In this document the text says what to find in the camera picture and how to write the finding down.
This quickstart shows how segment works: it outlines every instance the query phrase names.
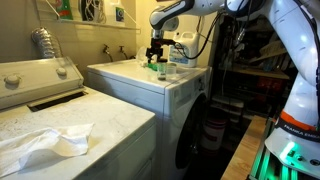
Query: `green bottle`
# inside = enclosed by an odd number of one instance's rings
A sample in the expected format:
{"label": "green bottle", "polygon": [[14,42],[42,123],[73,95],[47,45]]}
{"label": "green bottle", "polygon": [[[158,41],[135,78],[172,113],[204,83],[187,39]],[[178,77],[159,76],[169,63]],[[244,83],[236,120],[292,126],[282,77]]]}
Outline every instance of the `green bottle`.
{"label": "green bottle", "polygon": [[56,9],[60,19],[73,20],[69,0],[56,0]]}

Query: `washer control panel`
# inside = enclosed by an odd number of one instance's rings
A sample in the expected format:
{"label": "washer control panel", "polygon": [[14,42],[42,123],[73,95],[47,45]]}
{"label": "washer control panel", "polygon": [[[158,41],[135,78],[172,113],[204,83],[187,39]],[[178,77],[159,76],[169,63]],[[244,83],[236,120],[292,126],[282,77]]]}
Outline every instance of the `washer control panel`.
{"label": "washer control panel", "polygon": [[0,63],[0,110],[83,87],[68,57]]}

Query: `faucet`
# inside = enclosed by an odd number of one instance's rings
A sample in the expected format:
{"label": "faucet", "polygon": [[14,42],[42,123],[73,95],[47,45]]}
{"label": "faucet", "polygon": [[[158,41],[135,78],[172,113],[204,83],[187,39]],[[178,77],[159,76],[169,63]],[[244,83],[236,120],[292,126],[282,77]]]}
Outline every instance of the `faucet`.
{"label": "faucet", "polygon": [[124,52],[124,50],[123,50],[123,47],[124,46],[119,46],[120,47],[120,52],[122,53],[122,54],[124,54],[124,56],[126,57],[126,59],[128,59],[128,56],[127,56],[127,54]]}
{"label": "faucet", "polygon": [[113,62],[113,58],[112,58],[110,52],[108,51],[108,49],[109,49],[109,46],[106,45],[106,44],[104,44],[104,48],[103,48],[103,51],[102,51],[102,52],[103,52],[103,53],[106,53],[106,54],[109,56],[110,61]]}

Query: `front-loading washer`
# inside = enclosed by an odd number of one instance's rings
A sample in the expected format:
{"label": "front-loading washer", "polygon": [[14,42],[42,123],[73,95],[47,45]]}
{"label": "front-loading washer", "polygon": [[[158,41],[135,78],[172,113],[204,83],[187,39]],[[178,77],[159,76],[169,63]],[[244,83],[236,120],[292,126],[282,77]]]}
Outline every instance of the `front-loading washer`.
{"label": "front-loading washer", "polygon": [[0,163],[0,179],[151,180],[155,119],[153,112],[85,87],[68,57],[0,63],[0,147],[43,128],[93,124],[81,156],[31,151],[25,140],[21,150],[31,153],[33,163],[16,171],[8,155],[18,154],[0,148],[9,159],[9,165]]}
{"label": "front-loading washer", "polygon": [[156,113],[155,179],[182,179],[195,153],[211,68],[177,68],[165,81],[135,60],[88,66],[89,87]]}

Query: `detergent bottle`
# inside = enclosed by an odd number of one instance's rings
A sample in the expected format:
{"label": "detergent bottle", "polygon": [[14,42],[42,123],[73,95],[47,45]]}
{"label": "detergent bottle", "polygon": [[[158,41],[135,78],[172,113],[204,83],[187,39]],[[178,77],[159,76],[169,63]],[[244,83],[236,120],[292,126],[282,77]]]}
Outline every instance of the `detergent bottle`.
{"label": "detergent bottle", "polygon": [[198,32],[184,32],[179,34],[175,32],[173,40],[175,45],[169,46],[169,62],[177,64],[180,67],[193,68],[197,66],[196,59],[188,59],[187,57],[195,57],[198,54],[200,34]]}
{"label": "detergent bottle", "polygon": [[73,20],[69,0],[56,0],[56,10],[61,19]]}
{"label": "detergent bottle", "polygon": [[121,0],[104,0],[103,7],[107,25],[125,26],[124,7],[121,4]]}

